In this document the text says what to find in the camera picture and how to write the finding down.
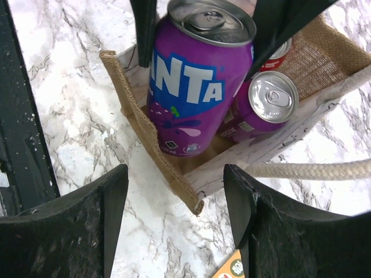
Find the soda can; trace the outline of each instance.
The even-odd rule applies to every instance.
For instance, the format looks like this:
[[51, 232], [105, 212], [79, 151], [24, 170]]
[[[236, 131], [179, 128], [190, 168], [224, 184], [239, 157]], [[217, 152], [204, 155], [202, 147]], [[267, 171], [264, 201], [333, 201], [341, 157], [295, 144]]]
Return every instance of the soda can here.
[[211, 143], [253, 62], [256, 26], [225, 0], [171, 0], [157, 25], [147, 98], [162, 152]]
[[299, 94], [286, 75], [261, 72], [241, 86], [218, 133], [234, 142], [242, 142], [277, 131], [294, 115], [298, 104]]
[[283, 61], [285, 61], [286, 54], [289, 52], [291, 47], [292, 39], [288, 39], [279, 49], [265, 62], [260, 68], [260, 72], [273, 71], [277, 69]]

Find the rope handle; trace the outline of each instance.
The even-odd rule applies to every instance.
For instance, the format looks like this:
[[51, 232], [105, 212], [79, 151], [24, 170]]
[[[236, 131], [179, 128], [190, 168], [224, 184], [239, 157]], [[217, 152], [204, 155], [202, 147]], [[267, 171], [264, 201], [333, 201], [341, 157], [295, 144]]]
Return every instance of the rope handle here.
[[371, 159], [333, 164], [259, 163], [245, 166], [253, 177], [344, 181], [371, 178]]

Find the marble countertop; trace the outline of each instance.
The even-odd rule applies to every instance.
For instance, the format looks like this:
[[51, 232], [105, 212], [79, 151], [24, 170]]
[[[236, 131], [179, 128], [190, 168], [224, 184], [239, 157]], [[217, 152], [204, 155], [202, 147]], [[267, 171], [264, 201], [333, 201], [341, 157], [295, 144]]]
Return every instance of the marble countertop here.
[[[175, 197], [120, 112], [98, 52], [135, 43], [128, 0], [9, 0], [62, 195], [119, 163], [129, 192], [112, 277], [211, 277], [234, 244], [224, 192], [199, 217]], [[166, 11], [159, 0], [159, 13]], [[328, 23], [371, 52], [371, 2], [341, 0]], [[341, 162], [371, 155], [370, 83], [348, 95], [274, 161]], [[307, 204], [354, 215], [371, 209], [371, 181], [261, 179]]]

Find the grape graphic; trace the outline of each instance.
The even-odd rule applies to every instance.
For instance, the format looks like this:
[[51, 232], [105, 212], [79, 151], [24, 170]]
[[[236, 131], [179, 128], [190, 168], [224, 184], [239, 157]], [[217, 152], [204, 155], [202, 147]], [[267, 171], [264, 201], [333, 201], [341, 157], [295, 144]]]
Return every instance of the grape graphic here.
[[179, 117], [179, 113], [175, 107], [172, 107], [170, 111], [164, 109], [161, 104], [156, 101], [150, 106], [150, 119], [157, 129], [166, 129], [166, 133], [175, 132], [175, 134], [181, 134], [182, 131], [191, 137], [201, 135], [200, 130], [192, 128], [199, 126], [201, 124], [200, 120], [181, 120], [176, 119], [177, 117]]

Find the can top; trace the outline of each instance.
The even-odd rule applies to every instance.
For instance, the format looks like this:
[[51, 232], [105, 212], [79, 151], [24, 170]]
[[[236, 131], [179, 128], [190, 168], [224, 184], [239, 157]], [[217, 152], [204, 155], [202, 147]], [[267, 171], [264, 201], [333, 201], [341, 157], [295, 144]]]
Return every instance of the can top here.
[[294, 115], [299, 104], [299, 94], [286, 75], [265, 71], [252, 79], [249, 101], [262, 119], [270, 123], [283, 123]]
[[284, 42], [273, 55], [270, 57], [270, 59], [278, 59], [281, 58], [282, 56], [286, 55], [286, 53], [290, 50], [292, 43], [292, 39], [289, 38], [286, 42]]
[[226, 0], [170, 0], [168, 13], [182, 32], [210, 45], [243, 46], [256, 34], [252, 18]]

